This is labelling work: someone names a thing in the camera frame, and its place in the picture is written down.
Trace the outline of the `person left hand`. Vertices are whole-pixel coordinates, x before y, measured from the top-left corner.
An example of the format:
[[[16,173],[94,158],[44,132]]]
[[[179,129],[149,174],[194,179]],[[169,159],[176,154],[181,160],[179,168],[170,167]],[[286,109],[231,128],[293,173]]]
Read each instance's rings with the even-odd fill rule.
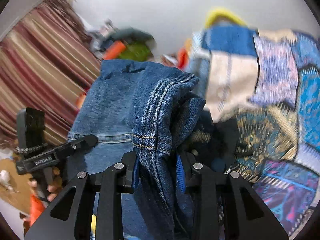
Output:
[[[28,181],[31,193],[46,204],[52,202],[62,190],[62,178],[57,167],[47,167],[31,175]]]

